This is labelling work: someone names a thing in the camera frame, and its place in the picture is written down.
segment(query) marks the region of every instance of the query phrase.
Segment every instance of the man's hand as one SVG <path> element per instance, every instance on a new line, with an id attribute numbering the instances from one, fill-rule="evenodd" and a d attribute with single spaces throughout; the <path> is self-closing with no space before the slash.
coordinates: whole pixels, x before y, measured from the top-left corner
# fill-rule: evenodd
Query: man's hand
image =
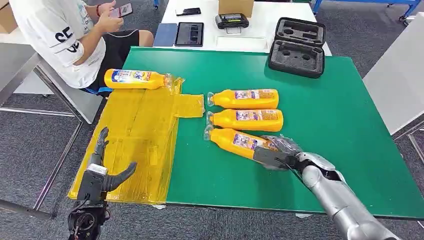
<path id="1" fill-rule="evenodd" d="M 110 17 L 110 10 L 105 10 L 98 19 L 96 26 L 104 33 L 117 32 L 124 24 L 124 19 L 119 17 Z"/>
<path id="2" fill-rule="evenodd" d="M 105 11 L 113 10 L 116 4 L 116 0 L 113 0 L 112 2 L 103 3 L 102 5 L 98 6 L 98 14 L 102 15 Z"/>

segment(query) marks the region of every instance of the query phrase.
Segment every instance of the orange bottle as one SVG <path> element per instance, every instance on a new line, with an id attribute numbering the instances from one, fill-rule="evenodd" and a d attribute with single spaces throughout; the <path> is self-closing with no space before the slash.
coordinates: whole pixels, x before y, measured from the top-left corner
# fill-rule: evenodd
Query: orange bottle
<path id="1" fill-rule="evenodd" d="M 157 89 L 169 86 L 171 74 L 155 71 L 109 69 L 104 74 L 104 83 L 111 89 Z"/>
<path id="2" fill-rule="evenodd" d="M 223 128 L 279 132 L 283 127 L 283 113 L 277 109 L 234 110 L 207 112 L 206 124 Z"/>
<path id="3" fill-rule="evenodd" d="M 228 152 L 251 160 L 253 160 L 256 146 L 277 150 L 271 146 L 271 142 L 268 140 L 231 128 L 218 129 L 208 125 L 204 130 L 204 139 L 216 143 L 220 148 Z"/>
<path id="4" fill-rule="evenodd" d="M 276 109 L 279 102 L 275 89 L 224 90 L 207 94 L 207 105 L 226 109 Z"/>

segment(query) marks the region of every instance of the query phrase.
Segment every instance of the black device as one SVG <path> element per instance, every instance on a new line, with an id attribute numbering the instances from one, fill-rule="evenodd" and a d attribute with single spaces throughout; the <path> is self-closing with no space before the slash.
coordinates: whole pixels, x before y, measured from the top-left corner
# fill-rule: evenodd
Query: black device
<path id="1" fill-rule="evenodd" d="M 178 17 L 180 17 L 180 16 L 198 15 L 198 14 L 201 14 L 202 12 L 200 11 L 199 7 L 194 7 L 194 8 L 186 8 L 183 10 L 176 9 L 175 13 Z"/>
<path id="2" fill-rule="evenodd" d="M 112 18 L 122 18 L 133 13 L 133 5 L 131 3 L 122 5 L 110 11 L 109 16 Z"/>
<path id="3" fill-rule="evenodd" d="M 215 22 L 219 29 L 249 27 L 249 20 L 243 13 L 219 14 Z"/>
<path id="4" fill-rule="evenodd" d="M 68 240 L 97 240 L 101 226 L 111 214 L 105 201 L 108 192 L 115 190 L 136 171 L 136 162 L 131 162 L 126 170 L 118 175 L 108 175 L 108 169 L 103 166 L 105 138 L 109 129 L 103 128 L 98 136 L 94 153 L 88 161 L 88 167 L 82 176 L 78 195 L 73 209 L 67 219 Z"/>
<path id="5" fill-rule="evenodd" d="M 203 22 L 180 22 L 174 45 L 177 47 L 202 47 L 203 30 Z"/>

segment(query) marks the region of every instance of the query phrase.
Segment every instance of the yellow plastic sheet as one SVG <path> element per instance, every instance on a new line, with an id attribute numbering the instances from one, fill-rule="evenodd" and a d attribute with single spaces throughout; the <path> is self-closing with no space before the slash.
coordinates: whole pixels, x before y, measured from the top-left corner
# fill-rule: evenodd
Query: yellow plastic sheet
<path id="1" fill-rule="evenodd" d="M 203 117 L 203 113 L 205 113 L 205 100 L 203 94 L 178 94 L 175 96 L 175 117 L 201 118 Z"/>
<path id="2" fill-rule="evenodd" d="M 94 151 L 100 131 L 109 128 L 103 164 L 109 175 L 137 162 L 135 173 L 116 190 L 107 194 L 112 202 L 163 204 L 166 201 L 177 139 L 176 116 L 201 117 L 203 96 L 180 94 L 182 79 L 178 78 L 170 91 L 115 89 L 110 94 L 100 120 L 94 130 L 68 197 L 76 199 L 87 162 Z M 179 109 L 194 104 L 189 111 L 176 114 Z"/>

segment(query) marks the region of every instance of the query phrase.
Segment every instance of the bottle label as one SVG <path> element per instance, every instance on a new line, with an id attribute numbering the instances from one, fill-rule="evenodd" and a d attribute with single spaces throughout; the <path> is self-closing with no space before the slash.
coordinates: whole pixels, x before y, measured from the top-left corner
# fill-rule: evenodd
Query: bottle label
<path id="1" fill-rule="evenodd" d="M 254 150 L 256 146 L 262 146 L 264 144 L 264 141 L 254 139 L 247 135 L 236 133 L 232 144 L 242 148 Z"/>
<path id="2" fill-rule="evenodd" d="M 114 70 L 112 82 L 115 83 L 147 83 L 150 80 L 150 71 Z"/>
<path id="3" fill-rule="evenodd" d="M 237 110 L 235 119 L 237 121 L 278 120 L 278 114 L 276 110 Z"/>
<path id="4" fill-rule="evenodd" d="M 271 89 L 259 89 L 259 90 L 241 90 L 234 91 L 235 99 L 272 99 L 274 93 Z"/>

